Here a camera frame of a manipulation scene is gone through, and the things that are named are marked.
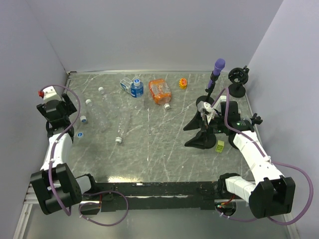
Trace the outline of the clear bottle front white cap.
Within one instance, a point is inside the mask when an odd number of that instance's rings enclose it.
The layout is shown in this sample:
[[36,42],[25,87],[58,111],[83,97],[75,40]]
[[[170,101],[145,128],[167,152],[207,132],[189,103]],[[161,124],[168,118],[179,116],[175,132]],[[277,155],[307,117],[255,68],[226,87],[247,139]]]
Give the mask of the clear bottle front white cap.
[[131,111],[125,111],[119,115],[117,137],[115,138],[115,142],[117,144],[121,144],[123,142],[124,136],[129,127],[130,120],[131,120]]

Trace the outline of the clear bottle small white cap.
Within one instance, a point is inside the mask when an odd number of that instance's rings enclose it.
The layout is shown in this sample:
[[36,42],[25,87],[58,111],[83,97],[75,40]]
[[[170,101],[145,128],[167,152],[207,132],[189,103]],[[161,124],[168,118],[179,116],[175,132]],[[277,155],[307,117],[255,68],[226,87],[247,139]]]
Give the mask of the clear bottle small white cap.
[[101,132],[105,132],[108,128],[108,121],[104,112],[91,99],[87,99],[85,103],[90,114],[95,119],[95,122],[97,123],[99,130]]

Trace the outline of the blue Pocari bottle cap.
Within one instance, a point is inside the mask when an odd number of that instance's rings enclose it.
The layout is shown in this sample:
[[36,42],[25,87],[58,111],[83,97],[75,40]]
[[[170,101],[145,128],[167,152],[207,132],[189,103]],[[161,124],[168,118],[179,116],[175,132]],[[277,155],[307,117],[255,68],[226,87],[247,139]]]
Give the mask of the blue Pocari bottle cap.
[[77,133],[77,137],[78,137],[78,138],[82,138],[83,135],[84,135],[84,134],[83,134],[82,132]]

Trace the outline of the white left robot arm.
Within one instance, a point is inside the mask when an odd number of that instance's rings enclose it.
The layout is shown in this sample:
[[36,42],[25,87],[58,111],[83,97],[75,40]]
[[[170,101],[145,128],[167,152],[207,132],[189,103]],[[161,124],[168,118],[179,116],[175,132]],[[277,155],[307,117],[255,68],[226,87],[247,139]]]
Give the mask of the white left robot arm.
[[39,96],[44,102],[37,109],[46,119],[49,146],[41,169],[31,175],[30,183],[44,214],[63,210],[69,216],[82,196],[93,200],[99,189],[92,175],[74,177],[67,165],[75,135],[70,120],[77,112],[73,102],[67,94],[59,95],[54,87],[39,91]]

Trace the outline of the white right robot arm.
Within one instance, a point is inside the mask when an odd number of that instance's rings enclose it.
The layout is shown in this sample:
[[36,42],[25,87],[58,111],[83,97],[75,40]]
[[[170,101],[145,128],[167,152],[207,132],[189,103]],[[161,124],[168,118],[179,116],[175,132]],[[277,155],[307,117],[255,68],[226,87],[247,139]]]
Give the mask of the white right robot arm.
[[184,130],[199,130],[196,136],[185,143],[186,147],[213,148],[216,135],[224,133],[231,145],[238,149],[248,164],[255,179],[250,183],[235,173],[220,176],[218,194],[222,198],[236,195],[244,199],[254,217],[266,218],[290,213],[296,184],[271,162],[262,148],[254,124],[262,120],[254,115],[250,120],[241,120],[235,101],[217,101],[219,112],[209,102],[198,101],[197,112]]

